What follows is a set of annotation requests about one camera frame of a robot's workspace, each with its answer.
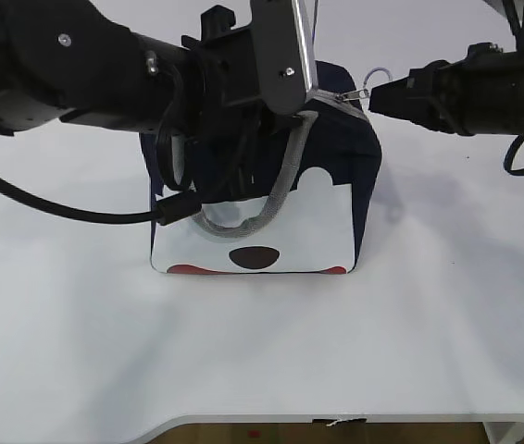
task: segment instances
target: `gray rope handle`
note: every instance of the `gray rope handle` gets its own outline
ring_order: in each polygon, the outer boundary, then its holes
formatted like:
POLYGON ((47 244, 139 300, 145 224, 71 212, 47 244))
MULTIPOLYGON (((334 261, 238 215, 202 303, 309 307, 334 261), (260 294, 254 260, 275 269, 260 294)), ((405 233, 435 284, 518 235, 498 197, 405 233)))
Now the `gray rope handle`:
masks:
POLYGON ((205 210, 203 210, 200 214, 193 217, 193 221, 200 228, 218 238, 243 239, 267 227, 268 224, 276 218, 284 206, 289 192, 291 192, 293 188, 295 179, 301 168, 301 160, 303 159, 307 138, 318 119, 319 113, 315 111, 303 111, 299 113, 298 116, 303 118, 304 123, 301 127, 291 131, 291 137, 289 138, 287 150, 282 161, 281 173, 260 215, 246 219, 239 227, 228 228, 212 222, 206 216, 205 210))

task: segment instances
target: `navy blue bag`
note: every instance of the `navy blue bag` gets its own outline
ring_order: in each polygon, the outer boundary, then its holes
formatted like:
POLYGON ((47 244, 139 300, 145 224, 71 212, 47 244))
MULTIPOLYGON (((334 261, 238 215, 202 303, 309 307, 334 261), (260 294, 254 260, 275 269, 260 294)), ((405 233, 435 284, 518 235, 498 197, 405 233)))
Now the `navy blue bag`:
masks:
MULTIPOLYGON (((156 270, 345 274, 356 267, 381 167, 381 146, 361 104, 338 99, 338 94, 356 89, 346 69, 318 62, 318 79, 320 91, 302 114, 308 135, 285 130, 258 141, 245 199, 232 202, 228 188, 196 218, 169 227, 153 225, 156 270), (305 149, 297 157, 296 144, 302 137, 305 149), (293 177, 285 179, 289 171, 293 177), (276 197, 284 186, 280 183, 293 183, 284 202, 276 197)), ((142 135, 141 142, 155 205, 174 192, 159 172, 155 136, 142 135)), ((186 160, 198 190, 214 183, 223 170, 218 148, 199 147, 186 160)))

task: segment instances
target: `white table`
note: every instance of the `white table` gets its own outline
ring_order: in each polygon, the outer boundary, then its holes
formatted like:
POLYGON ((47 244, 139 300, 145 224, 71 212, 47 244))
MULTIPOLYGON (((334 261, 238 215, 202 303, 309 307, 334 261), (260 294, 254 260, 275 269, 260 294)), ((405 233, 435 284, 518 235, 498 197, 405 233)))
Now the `white table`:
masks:
MULTIPOLYGON (((246 2, 224 3, 249 19, 246 2)), ((210 6, 97 4, 172 43, 199 35, 210 6)), ((318 58, 357 81, 375 66, 402 77, 490 40, 512 47, 481 0, 324 1, 318 58)), ((161 276, 148 226, 0 197, 0 443, 144 443, 207 421, 524 422, 524 179, 501 170, 510 138, 373 121, 386 160, 351 276, 161 276)), ((130 134, 54 124, 0 138, 0 175, 94 210, 144 210, 142 162, 130 134)))

